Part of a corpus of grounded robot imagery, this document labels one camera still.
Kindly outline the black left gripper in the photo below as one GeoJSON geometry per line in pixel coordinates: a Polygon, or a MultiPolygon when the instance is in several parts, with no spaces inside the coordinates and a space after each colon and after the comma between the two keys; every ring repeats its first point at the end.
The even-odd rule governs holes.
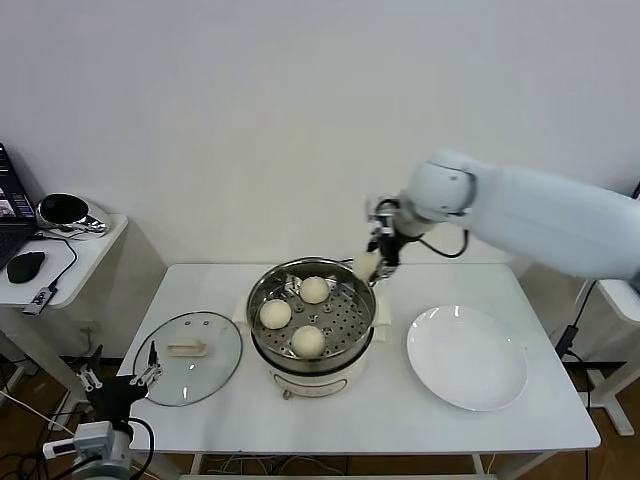
{"type": "Polygon", "coordinates": [[[101,382],[91,367],[76,373],[97,419],[128,419],[132,405],[146,397],[147,385],[153,385],[162,374],[155,342],[150,344],[146,368],[139,374],[116,376],[101,382]]]}

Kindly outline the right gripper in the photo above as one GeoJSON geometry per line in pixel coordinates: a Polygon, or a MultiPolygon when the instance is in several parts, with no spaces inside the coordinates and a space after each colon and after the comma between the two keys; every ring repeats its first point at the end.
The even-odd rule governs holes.
{"type": "Polygon", "coordinates": [[[381,263],[373,273],[373,284],[377,285],[383,280],[389,279],[400,264],[400,251],[403,248],[403,241],[399,235],[380,235],[370,240],[367,244],[366,252],[379,251],[381,263]]]}

